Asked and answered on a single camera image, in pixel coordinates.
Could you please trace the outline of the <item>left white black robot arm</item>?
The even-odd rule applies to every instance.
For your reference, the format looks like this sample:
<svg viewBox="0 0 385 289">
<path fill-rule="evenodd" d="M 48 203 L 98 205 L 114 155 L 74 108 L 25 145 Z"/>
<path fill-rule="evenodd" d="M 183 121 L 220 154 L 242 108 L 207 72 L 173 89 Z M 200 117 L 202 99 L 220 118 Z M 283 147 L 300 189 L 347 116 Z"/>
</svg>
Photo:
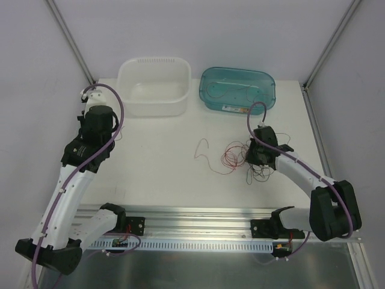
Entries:
<svg viewBox="0 0 385 289">
<path fill-rule="evenodd" d="M 114 149 L 111 138 L 119 127 L 116 113 L 106 105 L 91 107 L 78 120 L 81 127 L 65 147 L 49 206 L 32 236 L 18 240 L 15 247 L 26 259 L 63 275 L 76 269 L 83 252 L 103 234 L 126 229 L 125 209 L 111 203 L 102 205 L 80 228 L 72 228 L 87 187 Z"/>
</svg>

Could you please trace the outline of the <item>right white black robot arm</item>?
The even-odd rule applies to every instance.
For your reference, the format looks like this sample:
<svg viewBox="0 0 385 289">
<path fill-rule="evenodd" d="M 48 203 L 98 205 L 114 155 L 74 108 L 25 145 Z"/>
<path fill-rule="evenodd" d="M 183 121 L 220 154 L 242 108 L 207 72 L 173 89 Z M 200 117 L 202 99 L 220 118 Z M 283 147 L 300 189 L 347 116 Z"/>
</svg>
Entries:
<svg viewBox="0 0 385 289">
<path fill-rule="evenodd" d="M 279 145 L 270 126 L 259 126 L 251 134 L 245 158 L 253 166 L 264 166 L 289 178 L 310 199 L 308 208 L 288 206 L 277 209 L 260 225 L 258 233 L 272 239 L 291 231 L 312 232 L 321 241 L 348 238 L 362 227 L 353 185 L 321 176 L 304 162 L 293 148 Z"/>
</svg>

